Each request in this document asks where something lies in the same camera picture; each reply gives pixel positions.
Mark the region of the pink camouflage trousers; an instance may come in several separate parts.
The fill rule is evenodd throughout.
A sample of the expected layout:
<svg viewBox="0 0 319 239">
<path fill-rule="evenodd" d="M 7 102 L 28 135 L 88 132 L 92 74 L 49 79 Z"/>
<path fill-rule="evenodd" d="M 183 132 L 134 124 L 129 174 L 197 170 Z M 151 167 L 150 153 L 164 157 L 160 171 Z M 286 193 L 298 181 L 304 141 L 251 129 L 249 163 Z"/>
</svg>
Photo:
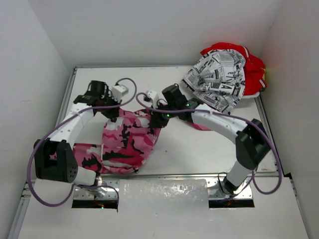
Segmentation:
<svg viewBox="0 0 319 239">
<path fill-rule="evenodd" d="M 100 144 L 77 143 L 73 153 L 79 166 L 96 173 L 131 174 L 146 162 L 162 128 L 150 128 L 151 111 L 119 108 L 116 122 L 107 118 Z"/>
</svg>

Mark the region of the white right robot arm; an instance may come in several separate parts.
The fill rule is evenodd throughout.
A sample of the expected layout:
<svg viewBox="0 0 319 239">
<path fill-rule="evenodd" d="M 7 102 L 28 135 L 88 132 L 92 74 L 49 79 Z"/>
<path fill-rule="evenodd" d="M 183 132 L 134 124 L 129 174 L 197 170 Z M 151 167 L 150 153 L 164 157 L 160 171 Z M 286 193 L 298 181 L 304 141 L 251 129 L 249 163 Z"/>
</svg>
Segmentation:
<svg viewBox="0 0 319 239">
<path fill-rule="evenodd" d="M 177 84 L 166 87 L 162 94 L 165 104 L 160 103 L 158 93 L 155 91 L 146 91 L 144 96 L 144 101 L 152 104 L 151 128 L 163 128 L 171 118 L 177 117 L 212 130 L 234 143 L 236 161 L 219 186 L 224 194 L 234 195 L 247 176 L 258 168 L 270 151 L 262 123 L 257 119 L 245 121 L 224 115 L 199 99 L 187 99 Z"/>
</svg>

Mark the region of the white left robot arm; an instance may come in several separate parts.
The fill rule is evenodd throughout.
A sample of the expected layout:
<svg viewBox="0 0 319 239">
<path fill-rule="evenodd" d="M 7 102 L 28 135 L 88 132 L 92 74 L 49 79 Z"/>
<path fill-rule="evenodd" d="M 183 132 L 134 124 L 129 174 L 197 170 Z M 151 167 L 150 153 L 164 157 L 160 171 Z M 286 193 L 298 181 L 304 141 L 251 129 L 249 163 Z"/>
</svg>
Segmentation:
<svg viewBox="0 0 319 239">
<path fill-rule="evenodd" d="M 79 166 L 73 153 L 76 138 L 84 126 L 97 112 L 117 117 L 118 105 L 128 88 L 116 84 L 109 88 L 105 82 L 91 81 L 87 91 L 78 95 L 64 125 L 59 126 L 46 138 L 34 156 L 38 179 L 93 186 L 97 177 L 95 171 Z"/>
</svg>

